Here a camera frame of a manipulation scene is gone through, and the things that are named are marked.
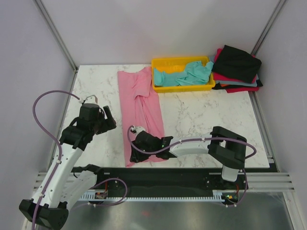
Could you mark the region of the pink t shirt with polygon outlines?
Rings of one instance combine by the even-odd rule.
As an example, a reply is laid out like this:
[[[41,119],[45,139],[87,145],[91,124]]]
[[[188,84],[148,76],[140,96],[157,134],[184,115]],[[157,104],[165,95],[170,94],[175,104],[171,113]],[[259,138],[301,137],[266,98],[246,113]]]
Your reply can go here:
[[[143,127],[149,134],[162,138],[165,136],[159,96],[152,88],[151,67],[129,73],[118,71],[119,100],[122,115],[125,166],[130,162],[131,146],[127,131],[130,126]]]

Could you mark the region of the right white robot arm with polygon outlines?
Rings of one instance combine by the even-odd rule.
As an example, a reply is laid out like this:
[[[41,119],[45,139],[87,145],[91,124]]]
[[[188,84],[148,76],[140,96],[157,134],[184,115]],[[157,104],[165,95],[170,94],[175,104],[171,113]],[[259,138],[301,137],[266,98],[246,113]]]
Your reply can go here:
[[[237,175],[245,167],[246,138],[221,126],[215,126],[211,132],[199,137],[182,139],[158,138],[141,126],[131,126],[127,137],[131,145],[130,161],[134,163],[143,162],[150,156],[168,160],[186,155],[210,155],[223,165],[219,181],[227,189],[237,183]]]

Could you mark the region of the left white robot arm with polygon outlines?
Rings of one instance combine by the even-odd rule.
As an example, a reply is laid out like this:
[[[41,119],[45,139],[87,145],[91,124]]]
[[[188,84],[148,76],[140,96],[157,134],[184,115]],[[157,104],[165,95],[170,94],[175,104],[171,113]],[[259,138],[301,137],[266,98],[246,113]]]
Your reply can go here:
[[[32,226],[43,226],[60,230],[76,201],[90,187],[101,188],[105,176],[94,171],[95,166],[86,167],[79,179],[65,187],[66,181],[87,145],[95,135],[116,128],[116,122],[108,106],[83,103],[78,117],[62,131],[59,150],[42,182],[31,199],[23,199],[19,210]]]

